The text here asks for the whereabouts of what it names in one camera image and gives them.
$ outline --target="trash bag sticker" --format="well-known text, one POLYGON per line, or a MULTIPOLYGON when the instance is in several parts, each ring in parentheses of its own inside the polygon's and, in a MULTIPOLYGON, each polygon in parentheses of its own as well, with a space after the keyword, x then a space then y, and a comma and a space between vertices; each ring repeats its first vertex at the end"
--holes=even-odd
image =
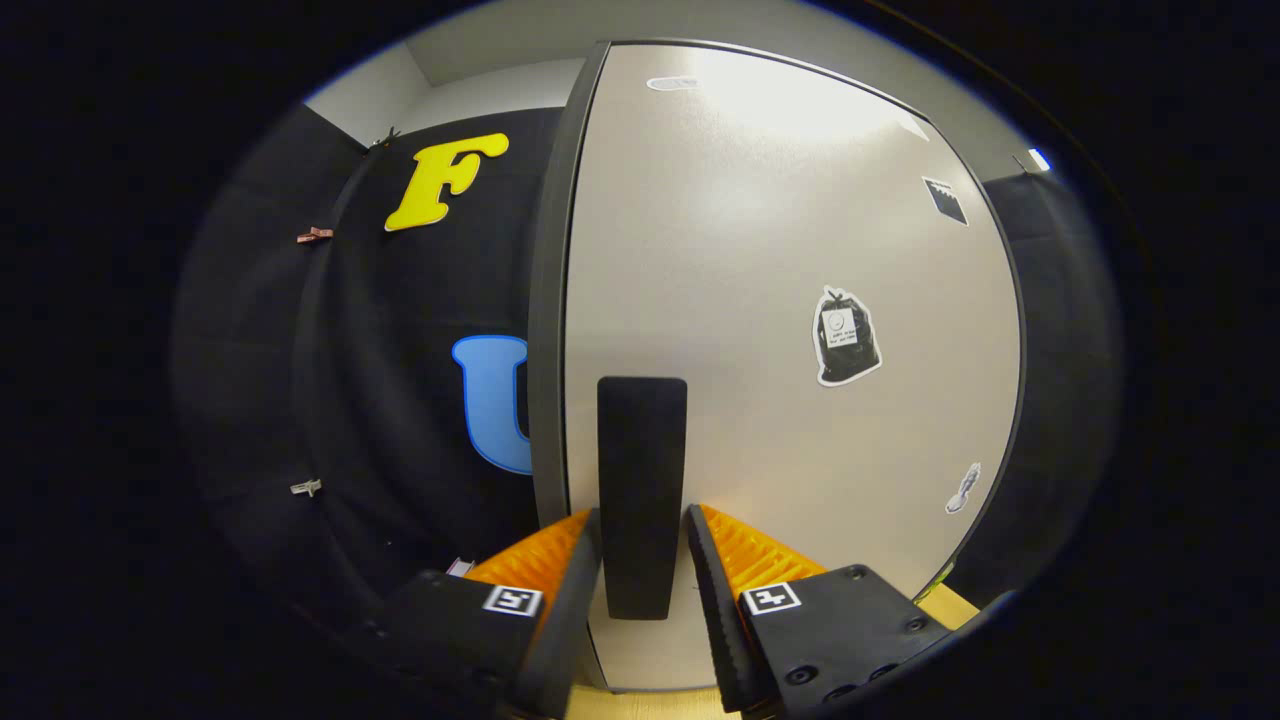
POLYGON ((818 383, 851 383, 881 365, 872 314, 851 292, 824 286, 813 311, 813 347, 818 383))
POLYGON ((964 210, 960 208, 960 199, 956 197, 956 191, 951 187, 951 183, 936 181, 924 176, 920 176, 920 179, 924 181, 924 187, 929 188, 929 196, 933 197, 933 206, 938 209, 938 213, 942 213, 963 225, 969 224, 969 220, 964 219, 964 210))
POLYGON ((974 462, 969 465, 969 471, 964 474, 964 479, 960 480, 960 491, 951 496, 947 501, 947 515, 955 515, 956 512, 964 510, 964 505, 969 502, 969 491, 977 484, 978 478, 982 475, 982 462, 974 462))

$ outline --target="black rectangular block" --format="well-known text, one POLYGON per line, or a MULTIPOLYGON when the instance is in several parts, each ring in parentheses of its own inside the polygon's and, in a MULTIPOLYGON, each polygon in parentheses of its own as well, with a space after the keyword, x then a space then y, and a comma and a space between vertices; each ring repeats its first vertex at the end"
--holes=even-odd
POLYGON ((666 620, 676 571, 689 388, 678 378, 596 384, 600 536, 609 616, 666 620))

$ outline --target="sticker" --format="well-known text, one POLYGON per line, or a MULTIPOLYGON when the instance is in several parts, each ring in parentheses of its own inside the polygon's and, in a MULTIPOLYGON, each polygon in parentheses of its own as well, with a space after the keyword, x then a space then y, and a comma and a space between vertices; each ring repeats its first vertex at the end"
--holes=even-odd
POLYGON ((924 129, 920 128, 920 123, 915 122, 915 118, 913 118, 911 115, 901 113, 900 115, 897 115, 897 124, 900 124, 902 129, 919 137, 924 142, 929 141, 929 136, 924 135, 924 129))
POLYGON ((969 471, 964 474, 964 479, 960 480, 960 491, 951 496, 947 501, 947 515, 955 515, 956 512, 964 510, 966 502, 969 502, 969 491, 973 489, 974 483, 982 477, 982 462, 974 462, 969 465, 969 471))
POLYGON ((660 90, 663 92, 669 90, 698 90, 701 85, 698 78, 681 76, 681 77, 655 77, 646 82, 649 90, 660 90))
POLYGON ((465 578, 471 569, 475 568, 475 562, 467 562, 461 557, 456 557, 449 569, 444 571, 445 575, 453 575, 454 578, 465 578))
POLYGON ((489 600, 484 601, 484 609, 490 612, 532 618, 538 612, 538 603, 541 600, 541 591, 494 585, 493 592, 489 593, 489 600))
POLYGON ((933 197, 933 206, 938 209, 938 213, 942 213, 963 225, 969 224, 969 220, 964 219, 964 210, 960 208, 960 199, 956 197, 956 191, 951 187, 951 183, 936 181, 924 176, 920 176, 920 179, 924 181, 924 187, 929 188, 929 196, 933 197))
POLYGON ((813 311, 813 348, 823 387, 851 383, 881 366, 872 314, 847 290, 823 286, 813 311))
POLYGON ((765 612, 800 607, 800 598, 796 597, 796 592, 787 583, 753 588, 742 594, 746 596, 746 606, 751 610, 751 615, 764 615, 765 612))

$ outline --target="clothespin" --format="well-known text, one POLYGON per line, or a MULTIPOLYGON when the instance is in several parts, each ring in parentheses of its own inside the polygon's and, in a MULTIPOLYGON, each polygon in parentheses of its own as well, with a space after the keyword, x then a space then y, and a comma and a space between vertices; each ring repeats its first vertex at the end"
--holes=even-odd
POLYGON ((317 227, 312 227, 311 232, 303 233, 303 234, 298 236, 298 243, 301 245, 303 242, 315 242, 315 241, 317 241, 320 238, 329 240, 332 237, 333 237, 333 231, 332 229, 321 229, 321 228, 317 228, 317 227))
POLYGON ((316 491, 320 489, 321 487, 323 486, 320 484, 320 478, 315 478, 314 480, 307 480, 305 483, 289 486, 289 492, 292 492, 293 495, 307 493, 307 497, 315 497, 316 491))

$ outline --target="black sticker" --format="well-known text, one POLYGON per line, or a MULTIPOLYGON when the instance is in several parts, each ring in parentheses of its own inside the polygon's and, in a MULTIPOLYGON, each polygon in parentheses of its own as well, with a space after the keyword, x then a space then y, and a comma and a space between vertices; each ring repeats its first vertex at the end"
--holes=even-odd
POLYGON ((929 188, 929 195, 933 197, 933 206, 938 209, 938 213, 942 213, 964 225, 969 224, 969 220, 964 219, 964 210, 960 208, 960 199, 956 197, 956 191, 951 187, 951 183, 925 177, 922 177, 920 179, 924 181, 924 187, 929 188))
POLYGON ((823 387, 854 382, 881 366, 872 315, 844 288, 823 287, 813 311, 813 348, 823 387))

